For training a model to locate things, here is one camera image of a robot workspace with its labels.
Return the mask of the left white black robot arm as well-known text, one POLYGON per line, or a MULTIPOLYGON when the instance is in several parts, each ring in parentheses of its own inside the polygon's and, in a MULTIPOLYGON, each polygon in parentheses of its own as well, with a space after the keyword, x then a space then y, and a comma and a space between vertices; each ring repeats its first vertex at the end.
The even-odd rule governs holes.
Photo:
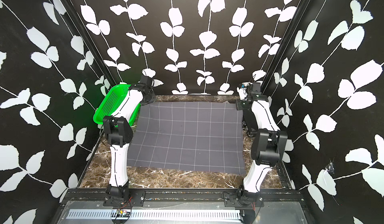
POLYGON ((129 120, 139 104, 154 102, 153 85, 154 80, 145 75, 138 83, 116 85, 100 105, 104 132, 112 158, 111 177, 106 193, 108 200, 117 204, 125 204, 131 197, 127 176, 127 154, 133 139, 133 130, 129 120))

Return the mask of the grey grid pillowcase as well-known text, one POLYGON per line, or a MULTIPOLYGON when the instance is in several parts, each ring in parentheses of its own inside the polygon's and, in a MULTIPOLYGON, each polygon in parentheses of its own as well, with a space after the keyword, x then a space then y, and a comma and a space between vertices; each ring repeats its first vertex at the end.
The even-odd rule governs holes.
POLYGON ((142 106, 127 165, 245 175, 242 121, 242 111, 232 103, 142 106))

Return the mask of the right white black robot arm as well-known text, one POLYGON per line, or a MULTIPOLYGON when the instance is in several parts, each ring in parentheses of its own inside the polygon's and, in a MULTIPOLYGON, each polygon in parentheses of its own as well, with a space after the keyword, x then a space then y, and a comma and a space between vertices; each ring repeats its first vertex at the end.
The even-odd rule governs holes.
POLYGON ((238 189, 238 197, 242 202, 253 202, 261 198, 258 193, 267 173, 282 161, 288 135, 277 126, 268 97, 261 93, 260 82, 243 82, 237 91, 237 110, 243 112, 247 135, 254 139, 252 164, 238 189))

